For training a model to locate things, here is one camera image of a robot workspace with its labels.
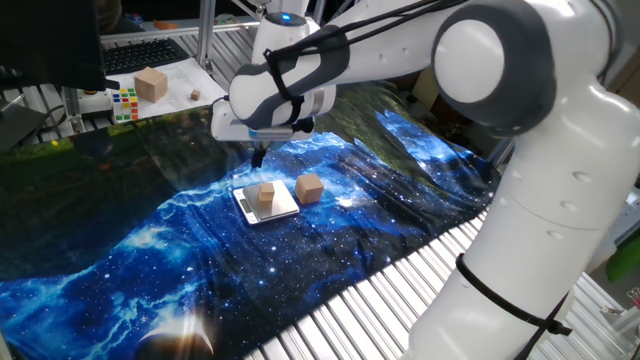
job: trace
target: black cable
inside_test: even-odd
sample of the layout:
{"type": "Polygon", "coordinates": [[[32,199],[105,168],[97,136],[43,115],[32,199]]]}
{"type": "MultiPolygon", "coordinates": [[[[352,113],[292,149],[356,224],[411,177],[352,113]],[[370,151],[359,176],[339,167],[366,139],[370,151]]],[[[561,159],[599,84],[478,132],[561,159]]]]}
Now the black cable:
{"type": "Polygon", "coordinates": [[[376,36],[384,31],[393,29],[397,26],[400,26],[408,21],[411,21],[417,17],[423,16],[425,14],[431,13],[431,12],[435,12],[435,11],[439,11],[439,10],[444,10],[444,9],[448,9],[450,7],[453,6],[457,6],[459,4],[465,3],[468,0],[423,0],[423,1],[419,1],[417,3],[411,4],[411,5],[407,5],[405,7],[399,8],[399,9],[395,9],[393,11],[378,15],[378,16],[374,16],[370,19],[367,20],[362,20],[362,21],[358,21],[358,22],[354,22],[348,25],[345,25],[343,27],[340,27],[338,29],[336,29],[333,32],[321,35],[321,36],[317,36],[315,38],[312,39],[305,39],[302,40],[300,42],[298,42],[297,44],[282,48],[282,49],[278,49],[273,51],[273,55],[278,57],[278,58],[290,58],[290,57],[298,57],[301,55],[314,55],[314,54],[319,54],[321,52],[326,52],[326,51],[331,51],[334,50],[336,48],[340,48],[340,47],[344,47],[344,46],[349,46],[352,44],[355,44],[357,42],[366,40],[368,38],[371,38],[373,36],[376,36]],[[414,13],[410,13],[410,14],[406,14],[409,11],[413,11],[413,10],[418,10],[414,13]],[[305,49],[308,49],[309,47],[314,47],[317,46],[318,44],[335,38],[338,35],[342,35],[342,34],[346,34],[350,31],[354,31],[360,28],[363,28],[365,26],[369,26],[372,25],[374,23],[383,21],[383,20],[388,20],[392,17],[398,17],[401,16],[400,19],[387,24],[379,29],[373,30],[369,33],[363,34],[358,36],[357,38],[351,39],[346,43],[343,44],[339,44],[339,45],[335,45],[333,47],[330,48],[325,48],[323,50],[307,50],[304,51],[305,49]]]}
{"type": "Polygon", "coordinates": [[[320,49],[305,50],[305,51],[302,51],[302,52],[300,53],[300,56],[304,56],[304,55],[315,55],[315,54],[320,54],[321,52],[326,52],[326,51],[335,50],[335,49],[338,49],[338,48],[341,48],[341,47],[344,47],[344,46],[351,46],[351,45],[353,45],[353,44],[359,43],[359,42],[361,42],[361,41],[364,41],[364,40],[367,40],[367,39],[369,39],[369,38],[372,38],[372,37],[374,37],[374,36],[376,36],[376,35],[379,35],[379,34],[381,34],[381,33],[385,32],[385,31],[388,31],[388,30],[391,30],[391,29],[393,29],[393,28],[396,28],[396,27],[398,27],[398,26],[400,26],[400,25],[402,25],[402,24],[404,24],[404,23],[406,23],[406,22],[409,22],[409,21],[411,21],[411,20],[413,20],[413,19],[416,19],[416,18],[418,18],[418,17],[420,17],[420,16],[423,16],[423,15],[426,15],[426,14],[429,14],[429,13],[432,13],[432,12],[435,12],[435,11],[445,10],[445,9],[450,8],[450,7],[453,7],[453,6],[457,6],[457,5],[459,5],[459,4],[462,4],[462,3],[466,2],[466,1],[467,1],[467,0],[454,0],[454,1],[450,1],[447,5],[445,5],[445,6],[444,6],[444,7],[442,7],[442,8],[436,8],[436,9],[427,8],[427,9],[422,9],[422,10],[416,11],[416,12],[414,12],[414,13],[404,15],[402,18],[400,18],[400,19],[398,19],[398,20],[396,20],[396,21],[394,21],[394,22],[392,22],[392,23],[389,23],[389,24],[387,24],[387,25],[385,25],[385,26],[382,26],[382,27],[380,27],[380,28],[378,28],[378,29],[375,29],[375,30],[373,30],[373,31],[370,31],[370,32],[368,32],[368,33],[366,33],[366,34],[362,34],[362,35],[360,35],[360,36],[358,36],[358,37],[355,37],[355,38],[353,38],[353,39],[351,39],[351,40],[349,40],[349,41],[347,41],[347,42],[343,43],[343,44],[337,44],[337,45],[334,45],[334,46],[326,47],[326,48],[323,48],[322,50],[320,50],[320,49]]]}
{"type": "Polygon", "coordinates": [[[56,121],[56,123],[54,125],[43,127],[42,129],[40,129],[39,133],[42,133],[43,131],[53,131],[58,126],[62,125],[62,123],[65,122],[65,120],[67,120],[67,113],[66,112],[64,114],[62,114],[60,119],[58,121],[56,121]]]}
{"type": "Polygon", "coordinates": [[[25,135],[22,139],[20,139],[20,141],[18,141],[18,144],[22,144],[27,140],[31,139],[33,136],[37,136],[38,134],[40,134],[40,132],[42,131],[42,125],[44,125],[44,123],[47,121],[47,118],[51,116],[51,114],[53,114],[54,111],[60,110],[62,108],[64,108],[64,105],[58,105],[53,109],[47,111],[42,117],[42,120],[40,120],[40,123],[38,124],[38,126],[36,126],[35,129],[31,130],[27,135],[25,135]]]}
{"type": "Polygon", "coordinates": [[[600,15],[602,16],[602,18],[604,19],[604,21],[607,23],[607,29],[609,29],[609,56],[607,58],[607,64],[605,65],[604,69],[602,69],[602,72],[600,72],[600,74],[598,74],[598,81],[600,81],[600,84],[604,85],[604,82],[607,79],[607,73],[609,72],[609,68],[611,68],[611,65],[613,65],[613,51],[614,51],[614,42],[615,40],[613,39],[613,28],[611,27],[611,23],[609,22],[609,18],[607,17],[607,14],[604,12],[604,10],[600,7],[600,5],[598,5],[596,3],[595,0],[589,0],[591,2],[591,4],[593,5],[593,7],[595,7],[598,12],[600,13],[600,15]]]}

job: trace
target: wrinkled fabric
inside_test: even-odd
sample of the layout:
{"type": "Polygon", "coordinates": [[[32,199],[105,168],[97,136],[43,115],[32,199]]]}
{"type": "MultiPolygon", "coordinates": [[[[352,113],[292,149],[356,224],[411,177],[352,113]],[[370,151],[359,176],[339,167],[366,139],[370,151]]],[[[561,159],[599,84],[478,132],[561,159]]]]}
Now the wrinkled fabric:
{"type": "MultiPolygon", "coordinates": [[[[170,195],[113,245],[101,240],[103,232],[118,234],[105,217],[140,214],[114,217],[112,209],[96,213],[100,219],[89,217],[89,225],[77,222],[77,239],[64,242],[76,246],[73,252],[53,243],[22,244],[21,258],[0,265],[0,274],[3,266],[11,269],[0,283],[5,338],[28,359],[157,359],[153,354],[160,350],[171,359],[211,351],[214,359],[241,358],[346,287],[474,218],[491,201],[497,175],[471,152],[394,112],[378,113],[371,124],[362,140],[343,127],[284,144],[268,153],[260,170],[250,168],[244,151],[224,148],[224,156],[234,159],[226,165],[234,165],[209,183],[202,179],[214,176],[180,176],[183,168],[162,156],[186,153],[188,146],[155,147],[152,136],[161,135],[133,132],[156,159],[162,175],[155,176],[174,179],[145,196],[170,195]],[[232,195],[273,180],[283,180],[293,194],[297,176],[313,172],[325,185],[321,201],[301,205],[288,218],[249,226],[232,195]],[[62,259],[42,269],[20,262],[47,255],[62,259]],[[66,259],[90,265],[76,271],[64,266],[66,259]]],[[[192,136],[187,144],[205,141],[192,136]]],[[[141,159],[135,166],[151,171],[147,157],[141,159]]],[[[200,169],[194,159],[185,161],[200,169]]],[[[109,171],[117,166],[106,163],[109,171]]],[[[19,239],[18,233],[9,237],[19,239]]]]}

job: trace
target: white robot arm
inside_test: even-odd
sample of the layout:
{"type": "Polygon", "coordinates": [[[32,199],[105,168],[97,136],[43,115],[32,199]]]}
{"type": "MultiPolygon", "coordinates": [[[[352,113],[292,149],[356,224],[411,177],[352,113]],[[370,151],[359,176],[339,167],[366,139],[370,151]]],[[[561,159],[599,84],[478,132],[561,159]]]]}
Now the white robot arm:
{"type": "MultiPolygon", "coordinates": [[[[463,264],[510,305],[545,319],[640,172],[640,112],[598,81],[620,35],[614,13],[603,0],[363,0],[313,34],[300,16],[272,13],[253,64],[233,79],[229,101],[215,105],[212,132],[303,139],[312,117],[333,106],[335,85],[433,65],[452,107],[517,139],[463,264]]],[[[503,305],[454,271],[403,358],[516,358],[538,327],[503,305]]]]}

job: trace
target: metal grate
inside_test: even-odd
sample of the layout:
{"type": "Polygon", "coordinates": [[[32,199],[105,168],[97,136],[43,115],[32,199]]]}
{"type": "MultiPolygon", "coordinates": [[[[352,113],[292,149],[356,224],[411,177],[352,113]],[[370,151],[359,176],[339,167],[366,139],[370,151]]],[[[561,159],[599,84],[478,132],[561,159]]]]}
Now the metal grate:
{"type": "MultiPolygon", "coordinates": [[[[486,218],[449,230],[406,259],[344,290],[245,360],[397,359],[407,349],[411,325],[427,309],[486,218]]],[[[632,344],[600,316],[620,306],[586,274],[576,286],[565,323],[569,337],[552,336],[530,356],[544,359],[626,359],[632,344]]]]}
{"type": "MultiPolygon", "coordinates": [[[[217,26],[213,30],[211,48],[213,49],[211,77],[225,90],[228,91],[229,83],[233,75],[243,64],[251,62],[251,49],[258,23],[242,25],[217,26]]],[[[146,33],[122,34],[106,36],[102,38],[102,46],[110,49],[114,47],[140,44],[157,39],[171,38],[175,40],[189,56],[194,57],[197,51],[198,29],[184,29],[171,31],[153,31],[146,33]]],[[[50,109],[62,105],[60,89],[51,85],[38,85],[0,91],[0,98],[15,99],[24,94],[25,98],[18,104],[39,111],[43,114],[50,109]]],[[[64,109],[56,110],[45,121],[45,126],[53,126],[63,116],[64,109]]],[[[113,125],[107,117],[85,117],[84,125],[87,131],[94,131],[113,125]]],[[[41,132],[37,137],[32,137],[23,143],[23,146],[58,140],[73,135],[69,124],[62,123],[51,131],[41,132]]]]}

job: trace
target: starry pattern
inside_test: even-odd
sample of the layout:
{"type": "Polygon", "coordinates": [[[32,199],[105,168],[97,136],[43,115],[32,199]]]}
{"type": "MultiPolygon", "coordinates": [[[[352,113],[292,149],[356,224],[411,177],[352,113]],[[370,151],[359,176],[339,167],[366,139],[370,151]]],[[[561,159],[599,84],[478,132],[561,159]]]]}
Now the starry pattern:
{"type": "Polygon", "coordinates": [[[166,201],[73,275],[0,283],[0,324],[28,359],[134,359],[158,329],[190,319],[216,359],[235,359],[345,287],[408,255],[490,202],[487,164],[401,116],[378,114],[433,180],[389,168],[364,144],[315,134],[166,201]],[[325,185],[297,216],[247,225],[232,190],[302,173],[325,185]]]}

